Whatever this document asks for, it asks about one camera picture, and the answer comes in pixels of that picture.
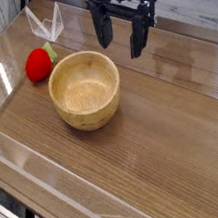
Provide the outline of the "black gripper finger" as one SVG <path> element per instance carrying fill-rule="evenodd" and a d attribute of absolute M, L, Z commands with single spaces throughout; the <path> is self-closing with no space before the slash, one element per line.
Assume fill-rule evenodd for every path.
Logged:
<path fill-rule="evenodd" d="M 102 4 L 90 3 L 90 12 L 99 44 L 107 48 L 113 39 L 112 25 L 106 8 Z"/>
<path fill-rule="evenodd" d="M 135 16 L 132 21 L 132 33 L 130 36 L 131 57 L 138 58 L 146 46 L 148 25 L 143 17 Z"/>

